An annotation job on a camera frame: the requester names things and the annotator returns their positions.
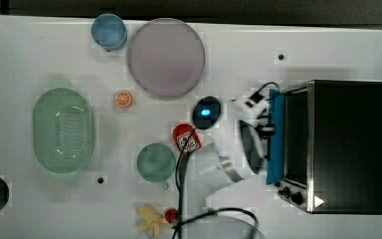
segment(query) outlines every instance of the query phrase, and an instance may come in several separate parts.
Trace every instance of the plate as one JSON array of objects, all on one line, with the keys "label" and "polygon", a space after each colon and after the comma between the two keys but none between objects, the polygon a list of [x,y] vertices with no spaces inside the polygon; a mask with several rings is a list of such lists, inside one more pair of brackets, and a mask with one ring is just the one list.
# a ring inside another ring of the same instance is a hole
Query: plate
[{"label": "plate", "polygon": [[192,90],[204,70],[204,46],[197,33],[176,19],[155,19],[132,38],[128,66],[136,82],[161,97]]}]

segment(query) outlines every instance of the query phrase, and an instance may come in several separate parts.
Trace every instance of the orange slice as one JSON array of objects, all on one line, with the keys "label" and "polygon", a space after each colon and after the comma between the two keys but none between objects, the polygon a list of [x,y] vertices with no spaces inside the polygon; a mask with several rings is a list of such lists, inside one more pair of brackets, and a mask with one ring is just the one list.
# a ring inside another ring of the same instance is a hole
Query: orange slice
[{"label": "orange slice", "polygon": [[122,108],[127,108],[132,104],[132,95],[127,91],[121,91],[114,97],[116,104]]}]

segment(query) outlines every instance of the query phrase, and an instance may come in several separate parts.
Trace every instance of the green colander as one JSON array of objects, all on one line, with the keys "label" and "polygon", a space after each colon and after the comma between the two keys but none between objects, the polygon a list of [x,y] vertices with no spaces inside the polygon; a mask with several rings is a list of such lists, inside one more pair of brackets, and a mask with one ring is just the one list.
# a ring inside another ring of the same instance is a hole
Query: green colander
[{"label": "green colander", "polygon": [[79,169],[92,155],[94,126],[92,109],[78,93],[65,88],[44,93],[33,110],[37,159],[52,172]]}]

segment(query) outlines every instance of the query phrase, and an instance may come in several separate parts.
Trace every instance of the blue cup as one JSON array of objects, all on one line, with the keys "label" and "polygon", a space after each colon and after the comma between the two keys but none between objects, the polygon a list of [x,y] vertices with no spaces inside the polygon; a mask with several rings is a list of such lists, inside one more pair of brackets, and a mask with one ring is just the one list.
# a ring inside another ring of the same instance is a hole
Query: blue cup
[{"label": "blue cup", "polygon": [[121,48],[127,40],[122,19],[113,14],[102,14],[95,19],[92,36],[96,43],[109,52]]}]

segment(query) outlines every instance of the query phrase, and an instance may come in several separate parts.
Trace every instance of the toaster oven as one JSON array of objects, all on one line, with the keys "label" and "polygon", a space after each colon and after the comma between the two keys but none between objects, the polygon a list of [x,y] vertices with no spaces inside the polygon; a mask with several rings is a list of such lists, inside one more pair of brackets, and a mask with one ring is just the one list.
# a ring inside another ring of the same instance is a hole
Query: toaster oven
[{"label": "toaster oven", "polygon": [[272,91],[270,123],[283,130],[270,139],[269,163],[282,163],[281,199],[308,213],[382,214],[382,82]]}]

